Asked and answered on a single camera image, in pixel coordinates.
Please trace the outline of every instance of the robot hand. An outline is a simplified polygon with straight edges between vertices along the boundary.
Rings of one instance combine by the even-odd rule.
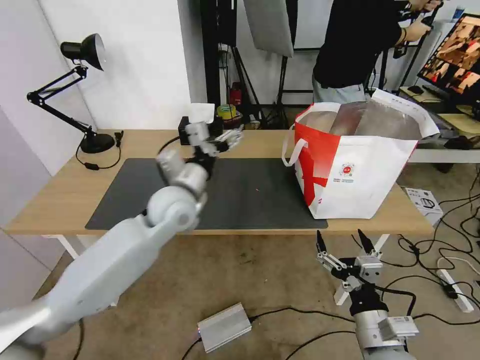
[[[317,231],[316,259],[335,278],[342,281],[343,290],[350,294],[350,314],[355,319],[355,333],[365,360],[415,360],[405,351],[406,339],[417,329],[411,316],[389,317],[389,308],[381,301],[375,283],[382,271],[372,242],[358,230],[365,255],[337,259],[327,252],[322,235]]]
[[[150,268],[171,238],[197,226],[215,157],[236,146],[242,131],[230,130],[209,139],[205,123],[189,124],[186,130],[194,147],[193,158],[185,162],[175,151],[158,155],[168,186],[153,194],[144,213],[121,221],[86,249],[47,295],[0,313],[2,360],[7,354],[24,354],[109,307]],[[39,354],[33,351],[30,355]]]

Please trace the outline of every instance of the black box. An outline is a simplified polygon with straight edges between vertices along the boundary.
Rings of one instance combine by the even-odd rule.
[[[180,120],[180,124],[178,124],[178,136],[180,136],[180,144],[182,145],[190,145],[189,143],[189,135],[185,131],[185,127],[190,124],[189,117],[184,116]],[[213,121],[208,126],[208,133],[211,137],[219,137],[224,133],[224,121],[221,117],[215,116]]]

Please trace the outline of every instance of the lamp shade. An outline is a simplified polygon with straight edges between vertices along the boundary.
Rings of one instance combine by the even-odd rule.
[[[80,42],[62,42],[60,51],[64,57],[70,60],[85,60],[98,70],[104,70],[107,62],[105,47],[99,34],[88,35]]]

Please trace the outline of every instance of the bag handle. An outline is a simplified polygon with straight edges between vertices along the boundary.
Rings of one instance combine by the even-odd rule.
[[[287,152],[287,146],[289,144],[289,137],[292,134],[292,129],[294,128],[294,126],[295,126],[295,124],[290,126],[290,129],[288,129],[288,131],[285,135],[285,138],[283,139],[283,145],[281,147],[281,160],[283,161],[283,164],[288,168],[291,167],[293,164],[295,164],[297,162],[302,149],[304,147],[306,147],[306,148],[309,147],[309,144],[304,139],[298,140],[297,143],[295,144],[295,147],[293,148],[292,153],[291,153],[290,161],[287,161],[287,159],[285,158],[285,154]]]

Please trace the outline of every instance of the shopping bag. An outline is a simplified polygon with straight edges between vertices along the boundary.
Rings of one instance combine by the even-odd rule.
[[[372,218],[418,141],[439,132],[422,107],[382,90],[367,102],[314,103],[292,128],[295,146],[287,160],[288,134],[282,160],[315,219]]]

